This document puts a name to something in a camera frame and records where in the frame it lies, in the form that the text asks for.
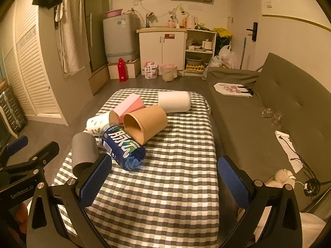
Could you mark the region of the grey cup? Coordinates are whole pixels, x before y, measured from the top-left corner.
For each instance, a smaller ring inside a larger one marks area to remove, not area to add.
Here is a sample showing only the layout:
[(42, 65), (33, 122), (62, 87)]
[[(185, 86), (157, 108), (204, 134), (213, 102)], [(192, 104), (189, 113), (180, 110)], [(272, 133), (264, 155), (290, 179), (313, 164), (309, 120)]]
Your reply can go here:
[(79, 178), (99, 158), (95, 137), (86, 132), (77, 133), (72, 139), (72, 172)]

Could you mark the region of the white printed paper cup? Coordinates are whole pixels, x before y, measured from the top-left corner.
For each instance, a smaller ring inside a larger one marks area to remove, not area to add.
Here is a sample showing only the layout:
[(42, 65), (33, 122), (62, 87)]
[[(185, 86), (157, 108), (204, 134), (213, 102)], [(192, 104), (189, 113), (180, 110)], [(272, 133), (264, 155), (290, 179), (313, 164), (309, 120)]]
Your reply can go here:
[(89, 118), (86, 122), (86, 130), (93, 136), (101, 136), (110, 127), (110, 111)]

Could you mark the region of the brown kraft paper cup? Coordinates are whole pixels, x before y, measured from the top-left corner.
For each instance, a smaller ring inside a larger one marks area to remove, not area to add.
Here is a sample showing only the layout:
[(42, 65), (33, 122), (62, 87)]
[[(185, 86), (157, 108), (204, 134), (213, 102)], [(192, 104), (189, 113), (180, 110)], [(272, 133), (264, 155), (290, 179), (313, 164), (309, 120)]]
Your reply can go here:
[(152, 105), (124, 115), (124, 128), (140, 145), (166, 128), (168, 119), (165, 111)]

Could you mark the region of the pink white box cup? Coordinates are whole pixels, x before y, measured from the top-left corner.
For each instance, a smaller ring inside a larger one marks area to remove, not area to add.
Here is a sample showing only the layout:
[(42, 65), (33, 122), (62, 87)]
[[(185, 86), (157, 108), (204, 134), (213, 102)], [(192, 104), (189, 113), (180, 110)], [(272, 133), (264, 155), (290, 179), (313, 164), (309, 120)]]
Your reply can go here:
[(122, 124), (124, 122), (124, 116), (127, 113), (131, 113), (136, 110), (140, 110), (145, 107), (140, 95), (132, 93), (124, 99), (119, 105), (112, 109), (109, 113), (109, 122)]

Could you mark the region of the white plush toy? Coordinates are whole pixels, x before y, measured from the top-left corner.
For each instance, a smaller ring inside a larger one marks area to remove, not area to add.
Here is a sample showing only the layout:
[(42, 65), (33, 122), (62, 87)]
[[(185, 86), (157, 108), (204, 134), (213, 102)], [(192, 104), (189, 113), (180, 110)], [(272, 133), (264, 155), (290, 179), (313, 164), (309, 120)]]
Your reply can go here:
[(282, 188), (284, 185), (288, 184), (294, 188), (295, 181), (296, 177), (294, 176), (294, 174), (284, 168), (277, 171), (274, 177), (270, 178), (265, 185), (268, 187)]

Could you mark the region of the white louvered wardrobe door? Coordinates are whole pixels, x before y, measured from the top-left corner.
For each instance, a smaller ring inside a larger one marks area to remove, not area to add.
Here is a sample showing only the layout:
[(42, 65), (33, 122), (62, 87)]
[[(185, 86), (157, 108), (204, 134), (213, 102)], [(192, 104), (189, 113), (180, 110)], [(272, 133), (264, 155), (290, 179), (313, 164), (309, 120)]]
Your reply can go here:
[(1, 23), (1, 52), (7, 81), (27, 115), (58, 115), (42, 62), (32, 0), (15, 0)]

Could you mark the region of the hanging white towel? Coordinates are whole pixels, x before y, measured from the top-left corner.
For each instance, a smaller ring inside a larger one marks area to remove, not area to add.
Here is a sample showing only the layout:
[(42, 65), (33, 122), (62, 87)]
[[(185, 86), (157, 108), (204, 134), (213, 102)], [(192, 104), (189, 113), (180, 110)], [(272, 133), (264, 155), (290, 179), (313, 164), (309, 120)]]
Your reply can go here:
[(55, 21), (59, 23), (64, 74), (73, 75), (89, 63), (83, 0), (62, 0)]

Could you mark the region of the red thermos bottle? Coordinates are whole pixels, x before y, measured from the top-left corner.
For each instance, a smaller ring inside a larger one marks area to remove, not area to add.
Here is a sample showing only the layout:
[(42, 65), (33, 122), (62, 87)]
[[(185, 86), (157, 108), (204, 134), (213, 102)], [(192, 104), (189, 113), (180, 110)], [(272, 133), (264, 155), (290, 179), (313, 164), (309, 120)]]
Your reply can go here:
[(118, 69), (118, 77), (120, 82), (127, 81), (128, 76), (126, 72), (126, 64), (122, 58), (118, 59), (117, 69)]

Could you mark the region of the grey sofa bed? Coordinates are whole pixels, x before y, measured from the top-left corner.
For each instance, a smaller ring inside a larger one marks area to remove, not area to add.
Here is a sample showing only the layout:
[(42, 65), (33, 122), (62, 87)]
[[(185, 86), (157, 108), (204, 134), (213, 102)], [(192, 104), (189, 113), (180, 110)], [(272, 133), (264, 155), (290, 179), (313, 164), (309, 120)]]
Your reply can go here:
[[(216, 83), (241, 84), (252, 97), (222, 95)], [(299, 209), (311, 211), (330, 187), (330, 92), (289, 61), (269, 53), (260, 72), (211, 67), (207, 101), (223, 153), (252, 179), (268, 181), (291, 164), (275, 131), (289, 134), (306, 166), (296, 176)]]

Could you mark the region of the white packaged bag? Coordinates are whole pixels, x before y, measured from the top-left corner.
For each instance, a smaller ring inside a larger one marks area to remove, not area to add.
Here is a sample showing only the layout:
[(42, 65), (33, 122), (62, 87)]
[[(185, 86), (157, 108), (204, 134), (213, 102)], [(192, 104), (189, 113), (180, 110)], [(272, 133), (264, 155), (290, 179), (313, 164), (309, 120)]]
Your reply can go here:
[(158, 65), (155, 62), (146, 62), (144, 64), (144, 75), (148, 80), (157, 78)]

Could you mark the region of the white washing machine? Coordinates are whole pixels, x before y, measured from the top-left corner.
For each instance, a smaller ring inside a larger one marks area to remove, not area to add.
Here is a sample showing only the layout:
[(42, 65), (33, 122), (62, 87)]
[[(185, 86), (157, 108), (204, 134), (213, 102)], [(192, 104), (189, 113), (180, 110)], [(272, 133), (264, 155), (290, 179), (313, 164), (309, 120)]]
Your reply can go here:
[(108, 63), (134, 61), (139, 56), (140, 19), (135, 13), (114, 16), (103, 20), (103, 35)]

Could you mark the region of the pink lined trash bin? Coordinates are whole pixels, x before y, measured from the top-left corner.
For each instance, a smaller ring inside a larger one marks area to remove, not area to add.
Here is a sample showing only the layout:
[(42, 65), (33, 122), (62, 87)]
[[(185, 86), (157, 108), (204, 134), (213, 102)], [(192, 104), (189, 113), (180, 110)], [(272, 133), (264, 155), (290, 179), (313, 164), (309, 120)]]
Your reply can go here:
[(173, 82), (177, 77), (177, 66), (174, 64), (162, 64), (159, 72), (164, 82)]

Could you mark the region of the pink basin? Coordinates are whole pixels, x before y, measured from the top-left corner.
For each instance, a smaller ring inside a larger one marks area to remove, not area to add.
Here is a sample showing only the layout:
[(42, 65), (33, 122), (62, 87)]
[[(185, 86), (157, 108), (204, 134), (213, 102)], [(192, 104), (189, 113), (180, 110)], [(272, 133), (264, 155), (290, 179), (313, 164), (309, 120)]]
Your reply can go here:
[(116, 16), (122, 15), (122, 11), (123, 11), (123, 9), (110, 10), (110, 11), (107, 11), (104, 15), (106, 18), (116, 17)]

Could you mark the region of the white plastic bags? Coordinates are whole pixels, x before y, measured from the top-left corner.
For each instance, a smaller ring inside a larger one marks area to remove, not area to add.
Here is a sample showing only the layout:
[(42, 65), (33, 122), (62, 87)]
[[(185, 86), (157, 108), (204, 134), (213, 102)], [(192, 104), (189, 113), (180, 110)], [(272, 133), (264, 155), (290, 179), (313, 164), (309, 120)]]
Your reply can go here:
[(211, 67), (224, 67), (229, 69), (235, 69), (235, 64), (236, 55), (230, 45), (223, 46), (218, 55), (214, 56), (209, 63)]

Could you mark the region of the white kitchen cabinet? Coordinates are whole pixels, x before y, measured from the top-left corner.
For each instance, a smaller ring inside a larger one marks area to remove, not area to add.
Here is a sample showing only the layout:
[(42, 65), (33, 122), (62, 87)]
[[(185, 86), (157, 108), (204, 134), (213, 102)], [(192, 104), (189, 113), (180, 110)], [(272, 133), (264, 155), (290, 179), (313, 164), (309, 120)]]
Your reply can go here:
[(217, 33), (206, 30), (178, 29), (168, 27), (143, 28), (139, 35), (141, 74), (145, 63), (158, 66), (174, 64), (180, 76), (201, 76), (204, 69), (186, 69), (187, 61), (201, 59), (206, 66), (214, 57)]

